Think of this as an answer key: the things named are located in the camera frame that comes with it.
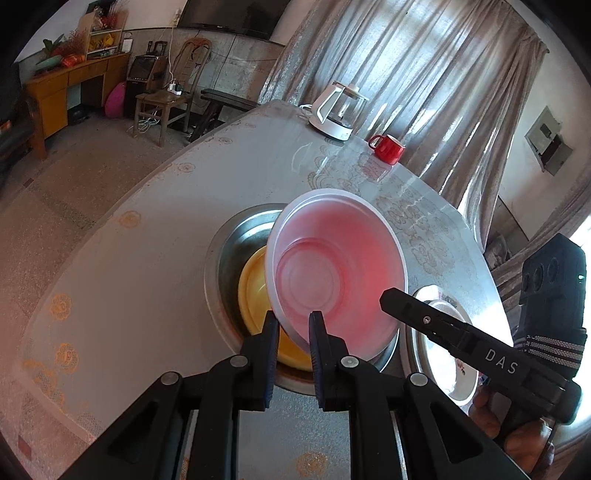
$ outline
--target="television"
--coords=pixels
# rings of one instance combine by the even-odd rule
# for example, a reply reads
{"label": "television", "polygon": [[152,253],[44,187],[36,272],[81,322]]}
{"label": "television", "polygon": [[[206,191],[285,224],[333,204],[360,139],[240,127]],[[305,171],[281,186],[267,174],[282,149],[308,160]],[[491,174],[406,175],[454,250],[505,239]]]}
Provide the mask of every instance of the television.
{"label": "television", "polygon": [[269,40],[290,0],[189,0],[178,26]]}

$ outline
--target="electrical box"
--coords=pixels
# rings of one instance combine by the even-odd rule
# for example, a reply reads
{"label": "electrical box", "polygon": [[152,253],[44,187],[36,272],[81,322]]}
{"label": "electrical box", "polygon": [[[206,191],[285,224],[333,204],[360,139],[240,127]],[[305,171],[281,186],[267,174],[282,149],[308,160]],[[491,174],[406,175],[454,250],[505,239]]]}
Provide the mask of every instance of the electrical box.
{"label": "electrical box", "polygon": [[559,135],[561,128],[550,109],[545,107],[525,136],[542,170],[552,175],[556,175],[573,152]]}

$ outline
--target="electric kettle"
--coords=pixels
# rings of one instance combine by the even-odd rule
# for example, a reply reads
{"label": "electric kettle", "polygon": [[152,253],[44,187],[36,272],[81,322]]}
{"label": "electric kettle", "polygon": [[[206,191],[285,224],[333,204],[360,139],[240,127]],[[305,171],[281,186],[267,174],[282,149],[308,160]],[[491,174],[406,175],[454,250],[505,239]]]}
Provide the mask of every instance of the electric kettle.
{"label": "electric kettle", "polygon": [[367,100],[355,85],[335,81],[312,104],[310,124],[329,137],[347,141]]}

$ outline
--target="red mug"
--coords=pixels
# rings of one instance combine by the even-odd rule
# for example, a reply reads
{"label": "red mug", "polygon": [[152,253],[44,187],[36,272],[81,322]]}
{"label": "red mug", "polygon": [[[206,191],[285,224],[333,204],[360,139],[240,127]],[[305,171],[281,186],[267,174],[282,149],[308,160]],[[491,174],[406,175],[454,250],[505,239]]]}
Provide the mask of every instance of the red mug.
{"label": "red mug", "polygon": [[376,135],[369,140],[368,144],[375,152],[375,156],[388,165],[396,165],[406,150],[406,147],[391,135]]}

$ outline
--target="pink plastic bowl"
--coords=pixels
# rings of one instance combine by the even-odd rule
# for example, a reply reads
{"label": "pink plastic bowl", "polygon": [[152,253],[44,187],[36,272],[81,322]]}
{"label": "pink plastic bowl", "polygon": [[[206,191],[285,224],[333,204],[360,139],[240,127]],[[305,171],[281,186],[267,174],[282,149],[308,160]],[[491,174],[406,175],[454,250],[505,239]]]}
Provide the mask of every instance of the pink plastic bowl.
{"label": "pink plastic bowl", "polygon": [[300,348],[310,351],[308,318],[320,310],[328,333],[364,360],[398,331],[380,296],[408,289],[402,249],[384,217],[336,189],[308,192],[281,212],[267,242],[265,278],[273,311]]}

